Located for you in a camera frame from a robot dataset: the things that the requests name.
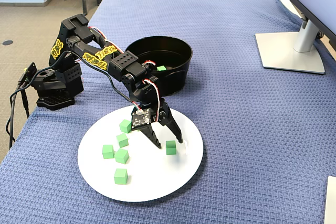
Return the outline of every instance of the circuit board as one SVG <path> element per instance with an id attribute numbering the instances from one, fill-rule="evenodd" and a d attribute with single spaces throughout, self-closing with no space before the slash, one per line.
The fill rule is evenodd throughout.
<path id="1" fill-rule="evenodd" d="M 132 130 L 148 126 L 149 124 L 151 124 L 150 109 L 137 110 L 132 113 Z"/>

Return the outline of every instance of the table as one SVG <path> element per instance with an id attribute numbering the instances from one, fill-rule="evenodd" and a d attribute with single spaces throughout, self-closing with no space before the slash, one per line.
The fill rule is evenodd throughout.
<path id="1" fill-rule="evenodd" d="M 201 166 L 155 201 L 91 189 L 77 166 L 81 138 L 128 104 L 82 65 L 76 104 L 37 108 L 5 157 L 2 223 L 323 223 L 327 177 L 336 175 L 335 61 L 317 41 L 324 76 L 262 67 L 255 33 L 301 25 L 279 0 L 103 0 L 90 25 L 124 49 L 153 35 L 191 45 L 185 88 L 166 100 L 199 128 Z"/>

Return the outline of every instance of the gray floor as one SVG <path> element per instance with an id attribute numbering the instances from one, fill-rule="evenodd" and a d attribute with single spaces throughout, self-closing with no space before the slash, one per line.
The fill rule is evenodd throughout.
<path id="1" fill-rule="evenodd" d="M 95 0 L 88 0 L 87 4 L 87 17 L 90 19 L 97 7 Z M 8 152 L 8 135 L 4 129 L 10 115 L 9 96 L 14 91 L 18 78 L 24 68 L 32 61 L 38 68 L 47 66 L 50 49 L 58 35 L 60 22 L 81 12 L 81 0 L 52 0 L 46 7 L 0 6 L 0 42 L 8 39 L 14 41 L 10 46 L 0 44 L 0 76 L 2 80 L 0 82 L 0 102 L 2 104 L 0 108 L 0 161 Z M 28 89 L 27 94 L 30 101 L 30 111 L 32 111 L 35 107 L 37 94 L 33 88 Z M 20 96 L 18 96 L 14 125 L 15 137 L 25 122 L 25 112 Z"/>

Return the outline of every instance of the green foam block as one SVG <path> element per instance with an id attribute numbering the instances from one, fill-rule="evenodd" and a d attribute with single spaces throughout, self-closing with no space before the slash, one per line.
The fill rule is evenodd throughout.
<path id="1" fill-rule="evenodd" d="M 103 145 L 103 158 L 114 158 L 114 149 L 113 145 Z"/>
<path id="2" fill-rule="evenodd" d="M 127 169 L 116 169 L 114 173 L 114 183 L 117 185 L 126 185 L 128 174 Z"/>
<path id="3" fill-rule="evenodd" d="M 166 154 L 167 155 L 176 154 L 176 142 L 175 141 L 166 141 Z"/>
<path id="4" fill-rule="evenodd" d="M 159 66 L 156 68 L 158 71 L 167 70 L 165 66 Z"/>
<path id="5" fill-rule="evenodd" d="M 115 161 L 120 164 L 126 164 L 129 157 L 128 151 L 122 148 L 115 153 Z"/>
<path id="6" fill-rule="evenodd" d="M 128 120 L 122 120 L 122 122 L 119 124 L 119 128 L 124 133 L 130 133 L 131 132 L 131 122 Z"/>
<path id="7" fill-rule="evenodd" d="M 117 136 L 117 141 L 119 144 L 119 147 L 125 147 L 128 145 L 128 138 L 125 133 L 121 133 L 120 135 Z"/>

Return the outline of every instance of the yellow sticker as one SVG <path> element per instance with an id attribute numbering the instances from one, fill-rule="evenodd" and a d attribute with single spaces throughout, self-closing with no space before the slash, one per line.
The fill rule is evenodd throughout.
<path id="1" fill-rule="evenodd" d="M 61 49 L 63 48 L 63 42 L 61 42 L 59 39 L 56 40 L 56 43 L 54 44 L 53 48 L 51 49 L 51 55 L 54 60 L 60 55 Z"/>
<path id="2" fill-rule="evenodd" d="M 97 52 L 95 55 L 98 57 L 98 59 L 102 60 L 106 55 L 110 55 L 116 51 L 118 51 L 117 48 L 114 45 L 111 45 L 103 48 L 103 50 Z"/>
<path id="3" fill-rule="evenodd" d="M 98 60 L 95 56 L 89 54 L 88 52 L 84 53 L 83 59 L 100 69 L 107 70 L 107 63 L 105 61 Z"/>

